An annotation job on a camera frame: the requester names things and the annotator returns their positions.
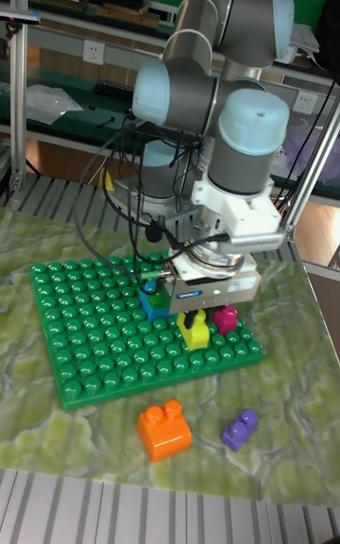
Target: orange lego brick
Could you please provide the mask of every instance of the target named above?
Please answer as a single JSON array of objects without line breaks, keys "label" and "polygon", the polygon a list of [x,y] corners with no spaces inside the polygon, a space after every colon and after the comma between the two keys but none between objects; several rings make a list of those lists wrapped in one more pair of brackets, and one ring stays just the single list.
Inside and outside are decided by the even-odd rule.
[{"label": "orange lego brick", "polygon": [[190,447],[192,434],[181,409],[179,401],[170,399],[163,407],[150,405],[140,413],[137,431],[151,462],[170,458]]}]

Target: green marbled mat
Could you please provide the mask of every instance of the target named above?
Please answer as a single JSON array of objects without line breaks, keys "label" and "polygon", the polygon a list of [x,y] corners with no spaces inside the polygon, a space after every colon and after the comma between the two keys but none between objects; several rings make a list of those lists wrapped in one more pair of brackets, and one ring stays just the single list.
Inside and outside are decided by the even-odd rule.
[{"label": "green marbled mat", "polygon": [[[259,260],[239,314],[267,349],[260,365],[62,412],[28,269],[90,257],[73,225],[0,210],[0,467],[131,485],[304,504],[340,505],[340,372],[298,264]],[[125,233],[85,229],[104,254]],[[149,252],[164,246],[141,242]],[[183,454],[151,465],[136,431],[150,403],[182,403],[193,431]],[[245,408],[260,425],[234,454],[220,434]]]}]

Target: yellow lego brick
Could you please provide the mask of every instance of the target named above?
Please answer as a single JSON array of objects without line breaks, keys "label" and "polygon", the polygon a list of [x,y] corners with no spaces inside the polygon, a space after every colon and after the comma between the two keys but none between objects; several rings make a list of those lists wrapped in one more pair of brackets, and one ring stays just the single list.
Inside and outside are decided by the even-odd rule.
[{"label": "yellow lego brick", "polygon": [[183,338],[190,350],[202,349],[207,347],[210,339],[209,328],[206,324],[206,314],[203,309],[199,309],[195,316],[195,321],[192,328],[184,326],[185,313],[178,314],[177,323],[183,335]]}]

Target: green lego baseplate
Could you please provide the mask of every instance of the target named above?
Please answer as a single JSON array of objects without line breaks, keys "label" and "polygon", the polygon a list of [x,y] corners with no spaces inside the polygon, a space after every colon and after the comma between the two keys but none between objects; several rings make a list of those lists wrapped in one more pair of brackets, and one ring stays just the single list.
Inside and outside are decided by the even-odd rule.
[{"label": "green lego baseplate", "polygon": [[[160,258],[151,253],[149,258]],[[190,351],[175,315],[145,320],[133,276],[133,259],[110,257],[48,265],[35,263],[30,278],[61,405],[83,405],[143,393],[259,363],[262,345],[239,318],[226,336],[210,326],[205,348]],[[137,262],[138,270],[153,270]]]}]

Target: white plastic bag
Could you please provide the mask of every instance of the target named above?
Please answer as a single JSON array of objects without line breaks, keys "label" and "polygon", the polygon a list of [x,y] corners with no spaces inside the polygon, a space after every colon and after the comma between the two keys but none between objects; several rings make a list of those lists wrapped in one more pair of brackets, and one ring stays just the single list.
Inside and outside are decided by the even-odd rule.
[{"label": "white plastic bag", "polygon": [[26,117],[53,125],[67,111],[83,111],[63,89],[35,84],[26,91]]}]

